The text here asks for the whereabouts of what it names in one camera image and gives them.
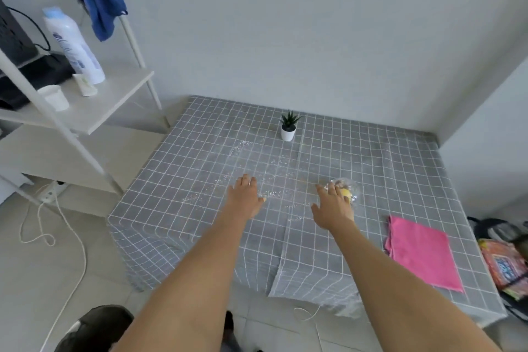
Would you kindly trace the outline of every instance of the human hand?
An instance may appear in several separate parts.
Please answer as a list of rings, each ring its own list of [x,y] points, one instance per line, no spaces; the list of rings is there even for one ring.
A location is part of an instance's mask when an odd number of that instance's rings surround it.
[[[313,221],[322,229],[332,232],[340,223],[354,221],[354,211],[350,199],[341,195],[341,189],[333,182],[328,184],[328,191],[317,184],[320,207],[312,205]]]
[[[228,186],[228,199],[222,209],[227,216],[249,220],[259,213],[265,198],[257,194],[257,179],[244,174],[236,180],[234,186]]]

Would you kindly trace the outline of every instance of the tile floor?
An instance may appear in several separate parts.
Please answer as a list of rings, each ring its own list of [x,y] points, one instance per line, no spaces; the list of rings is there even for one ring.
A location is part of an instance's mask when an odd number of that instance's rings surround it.
[[[46,232],[56,236],[48,247],[42,239],[31,244],[18,241],[18,228],[27,203],[17,194],[0,205],[0,339],[6,351],[38,351],[58,311],[81,274],[83,258],[75,236],[63,222],[43,214]],[[53,351],[64,332],[90,308],[122,304],[136,314],[149,292],[135,292],[128,285],[123,263],[102,218],[66,212],[88,252],[88,271],[52,333],[46,351]],[[24,238],[38,235],[36,208],[24,227]],[[336,317],[321,309],[310,321],[294,307],[315,312],[316,306],[282,298],[267,298],[233,284],[229,309],[235,316],[235,334],[246,352],[320,351],[317,323],[324,352],[381,351],[365,317]]]

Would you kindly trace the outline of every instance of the white plant pot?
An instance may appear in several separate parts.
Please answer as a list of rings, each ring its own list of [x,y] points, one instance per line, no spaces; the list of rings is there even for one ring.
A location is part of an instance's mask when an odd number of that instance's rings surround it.
[[[293,131],[285,131],[284,128],[280,128],[280,135],[282,137],[282,140],[283,141],[287,141],[287,142],[290,142],[293,138],[294,138],[294,135],[295,135],[295,131],[297,130],[297,127],[295,127],[295,129]]]

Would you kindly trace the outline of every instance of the human arm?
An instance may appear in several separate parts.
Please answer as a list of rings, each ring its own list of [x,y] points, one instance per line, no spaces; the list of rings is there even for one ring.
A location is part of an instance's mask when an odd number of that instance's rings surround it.
[[[246,222],[264,202],[244,174],[213,225],[153,292],[113,352],[220,350],[229,288]]]
[[[317,192],[313,219],[343,253],[384,352],[500,351],[469,316],[361,234],[339,188]]]

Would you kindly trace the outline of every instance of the black cable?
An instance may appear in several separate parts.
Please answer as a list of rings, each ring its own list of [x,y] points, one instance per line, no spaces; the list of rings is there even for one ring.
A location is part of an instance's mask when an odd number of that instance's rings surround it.
[[[33,23],[33,25],[35,25],[36,28],[39,30],[39,32],[42,34],[44,40],[46,41],[46,44],[48,45],[48,48],[46,49],[46,48],[44,48],[42,45],[39,45],[38,43],[34,43],[35,46],[38,46],[39,48],[41,48],[42,50],[45,50],[45,51],[50,51],[50,50],[51,50],[51,45],[50,45],[48,39],[46,38],[46,35],[44,35],[44,33],[43,33],[43,31],[40,29],[39,25],[38,25],[35,21],[33,21],[33,19],[32,19],[29,15],[27,15],[26,13],[23,13],[23,12],[20,11],[20,10],[14,9],[14,8],[12,8],[12,7],[9,7],[9,6],[6,6],[6,7],[7,7],[9,10],[16,11],[18,14],[21,14],[21,15],[23,15],[24,17],[26,17],[28,20],[30,20],[30,21]]]

